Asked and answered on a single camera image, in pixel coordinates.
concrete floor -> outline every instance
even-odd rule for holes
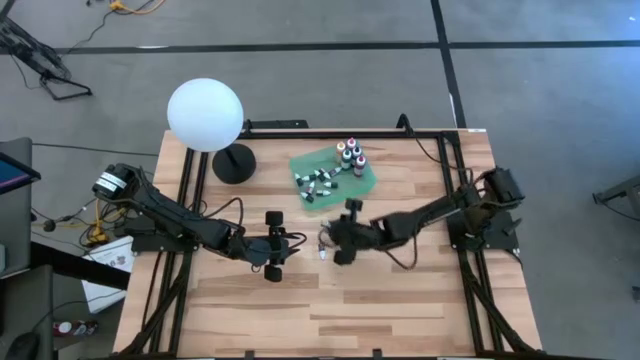
[[[635,1],[441,2],[450,41],[640,39]],[[86,7],[21,0],[10,16],[39,40],[70,47],[106,11],[98,1]],[[110,16],[88,46],[436,39],[428,0],[169,0],[153,15]],[[517,211],[524,218],[518,233],[538,329],[551,353],[615,359],[640,353],[640,305],[630,296],[640,283],[640,224],[591,200],[592,192],[640,173],[639,51],[452,51],[468,126],[488,129],[497,162],[514,170],[528,196]],[[438,50],[70,55],[65,63],[96,96],[55,103],[42,90],[23,88],[11,59],[0,56],[0,140],[29,136],[157,152],[171,92],[195,77],[229,84],[254,120],[389,127],[406,112],[414,126],[454,126]],[[153,158],[36,148],[34,167],[43,180],[33,187],[34,206],[51,215],[75,210],[116,161],[155,166]],[[56,279],[55,289],[56,302],[83,296],[72,279]],[[61,358],[110,351],[119,308],[98,318],[101,335]]]

green cutting mat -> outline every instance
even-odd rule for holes
[[[298,187],[295,182],[293,174],[298,174],[301,177],[313,174],[314,170],[320,168],[325,169],[327,172],[331,169],[338,167],[338,163],[335,159],[336,149],[334,146],[326,149],[318,150],[302,156],[297,156],[289,161],[289,167],[291,168],[291,181],[296,192],[303,192],[309,186],[309,182],[305,182],[303,186]],[[306,201],[300,196],[300,201],[305,210],[318,210],[334,204],[344,204],[347,198],[355,198],[360,195],[366,194],[376,184],[376,176],[373,174],[370,164],[364,168],[364,172],[361,177],[353,175],[353,167],[349,170],[342,170],[340,173],[329,180],[331,182],[337,182],[337,189],[325,188],[320,180],[316,180],[316,187],[314,189],[313,203]],[[315,192],[317,190],[329,190],[331,195],[329,196],[317,196]]]

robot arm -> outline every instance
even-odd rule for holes
[[[475,187],[480,180],[484,180],[482,196]],[[495,168],[483,173],[473,184],[460,186],[451,196],[443,196],[411,212],[394,212],[373,219],[369,225],[356,222],[362,201],[349,199],[346,208],[350,214],[329,222],[324,232],[340,247],[334,262],[347,265],[355,260],[358,250],[388,251],[403,246],[424,227],[456,213],[463,215],[465,236],[481,239],[485,231],[495,227],[492,221],[497,214],[517,207],[523,199],[511,172]],[[513,230],[518,224],[512,222],[506,228]]]
[[[300,234],[287,234],[280,227],[282,213],[267,213],[268,236],[245,237],[245,228],[241,225],[194,214],[160,193],[142,169],[126,164],[107,167],[92,190],[101,200],[151,219],[156,232],[176,239],[193,239],[205,249],[229,259],[247,261],[253,266],[267,262],[275,266],[299,251],[295,246],[289,247],[287,239],[298,238]]]

wooden tabletop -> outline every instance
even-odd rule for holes
[[[465,164],[476,174],[494,167],[485,132],[460,130],[460,138]],[[374,348],[389,356],[474,353],[457,255],[450,248],[444,222],[425,228],[418,236],[418,265],[411,272],[374,251],[358,253],[358,259],[345,267],[331,261],[331,252],[323,261],[316,240],[320,222],[335,219],[343,206],[305,212],[292,185],[288,162],[291,157],[333,146],[335,141],[239,142],[255,153],[256,172],[241,185],[225,185],[209,167],[203,194],[209,209],[240,196],[250,235],[266,233],[265,211],[279,210],[284,212],[287,230],[304,232],[309,240],[287,260],[280,283],[265,281],[247,263],[198,251],[189,282],[180,357],[243,356],[245,350],[255,350],[257,356],[369,356]],[[361,221],[412,210],[445,194],[441,166],[429,160],[415,141],[366,139],[361,143],[378,178],[371,193],[362,197]],[[434,140],[422,143],[438,156]],[[155,186],[167,196],[177,196],[185,152],[167,131],[154,178]],[[448,153],[455,163],[453,151]],[[193,194],[198,155],[193,164],[187,203]],[[219,216],[236,221],[238,207],[231,206]],[[410,262],[412,246],[393,253]],[[496,305],[520,336],[539,348],[520,265],[504,251],[488,250],[485,255]],[[155,258],[155,254],[144,254],[135,261],[114,351],[128,345],[140,329]],[[485,347],[490,348],[486,316],[482,306],[478,308]],[[161,349],[167,348],[172,311],[166,319]]]

black lamp stand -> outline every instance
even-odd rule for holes
[[[213,172],[226,184],[240,184],[256,171],[256,157],[249,147],[231,144],[213,157]]]

